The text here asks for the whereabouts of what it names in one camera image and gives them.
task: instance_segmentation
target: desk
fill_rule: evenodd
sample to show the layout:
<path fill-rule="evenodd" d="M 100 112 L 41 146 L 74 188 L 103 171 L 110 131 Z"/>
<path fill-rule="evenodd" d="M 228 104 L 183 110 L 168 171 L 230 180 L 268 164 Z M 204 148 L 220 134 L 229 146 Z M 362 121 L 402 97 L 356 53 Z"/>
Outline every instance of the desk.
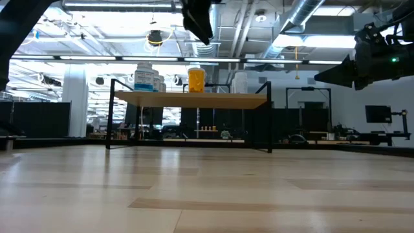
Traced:
<path fill-rule="evenodd" d="M 109 114 L 107 130 L 112 130 L 114 98 L 133 104 L 137 108 L 137 113 L 141 107 L 189 107 L 189 108 L 214 108 L 214 109 L 253 109 L 263 107 L 267 116 L 267 152 L 272 153 L 272 84 L 264 83 L 255 94 L 224 94 L 224 93 L 149 93 L 132 91 L 115 91 L 115 83 L 127 87 L 117 79 L 111 80 L 111 91 L 109 99 Z M 252 139 L 252 147 L 255 147 L 255 131 L 254 131 L 254 114 L 252 117 L 252 130 L 250 133 Z M 140 115 L 136 115 L 136 122 L 139 122 Z M 107 149 L 111 149 L 111 138 L 107 137 L 105 145 Z"/>

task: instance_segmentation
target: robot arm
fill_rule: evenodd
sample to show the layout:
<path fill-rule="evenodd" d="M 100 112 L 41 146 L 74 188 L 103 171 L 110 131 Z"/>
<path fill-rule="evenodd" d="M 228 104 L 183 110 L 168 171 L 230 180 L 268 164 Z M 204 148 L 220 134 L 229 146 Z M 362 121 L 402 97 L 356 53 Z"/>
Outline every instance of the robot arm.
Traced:
<path fill-rule="evenodd" d="M 397 28 L 402 25 L 402 36 Z M 381 31 L 394 26 L 394 34 L 383 37 Z M 341 65 L 321 72 L 316 81 L 361 90 L 381 80 L 398 80 L 414 74 L 414 43 L 401 45 L 398 41 L 414 42 L 414 0 L 409 0 L 393 12 L 393 20 L 376 27 L 374 23 L 355 34 L 355 57 L 348 55 Z"/>

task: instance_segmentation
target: wooden floor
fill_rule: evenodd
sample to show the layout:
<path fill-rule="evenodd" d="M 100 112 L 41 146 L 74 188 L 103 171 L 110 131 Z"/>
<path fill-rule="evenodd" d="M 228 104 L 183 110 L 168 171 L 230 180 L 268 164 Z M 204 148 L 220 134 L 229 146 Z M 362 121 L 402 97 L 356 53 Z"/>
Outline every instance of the wooden floor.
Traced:
<path fill-rule="evenodd" d="M 0 152 L 0 232 L 413 233 L 414 159 L 103 146 Z"/>

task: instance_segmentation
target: white column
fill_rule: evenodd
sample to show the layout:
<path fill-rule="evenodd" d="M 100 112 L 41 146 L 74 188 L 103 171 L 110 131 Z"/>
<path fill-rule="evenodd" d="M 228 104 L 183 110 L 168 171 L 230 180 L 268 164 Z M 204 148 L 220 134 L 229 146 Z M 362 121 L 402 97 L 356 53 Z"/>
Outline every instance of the white column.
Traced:
<path fill-rule="evenodd" d="M 86 136 L 88 79 L 85 65 L 67 64 L 63 79 L 62 102 L 71 102 L 70 137 Z"/>

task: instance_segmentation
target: fluorescent light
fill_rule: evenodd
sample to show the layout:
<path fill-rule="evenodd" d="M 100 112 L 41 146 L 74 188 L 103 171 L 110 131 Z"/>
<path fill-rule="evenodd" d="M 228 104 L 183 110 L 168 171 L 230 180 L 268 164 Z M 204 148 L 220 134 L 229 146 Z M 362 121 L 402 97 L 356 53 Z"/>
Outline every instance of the fluorescent light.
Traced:
<path fill-rule="evenodd" d="M 342 61 L 309 61 L 309 64 L 315 65 L 340 65 Z"/>
<path fill-rule="evenodd" d="M 43 55 L 13 55 L 12 59 L 35 59 L 35 60 L 52 60 L 53 56 L 43 56 Z"/>
<path fill-rule="evenodd" d="M 240 62 L 240 59 L 235 59 L 235 58 L 184 58 L 184 61 L 193 61 L 193 62 Z"/>
<path fill-rule="evenodd" d="M 60 56 L 63 60 L 116 60 L 112 56 Z"/>
<path fill-rule="evenodd" d="M 278 35 L 277 38 L 273 41 L 272 45 L 274 47 L 300 47 L 303 46 L 303 40 L 300 36 L 289 36 L 289 35 Z"/>
<path fill-rule="evenodd" d="M 171 7 L 170 4 L 145 4 L 145 3 L 65 3 L 65 6 L 89 6 L 89 7 L 148 7 L 161 8 Z M 175 8 L 182 8 L 181 5 L 175 5 Z"/>
<path fill-rule="evenodd" d="M 122 57 L 125 61 L 178 61 L 178 58 Z"/>
<path fill-rule="evenodd" d="M 301 60 L 247 59 L 247 63 L 301 64 Z"/>
<path fill-rule="evenodd" d="M 303 42 L 306 47 L 337 49 L 353 49 L 355 44 L 354 36 L 309 36 Z"/>

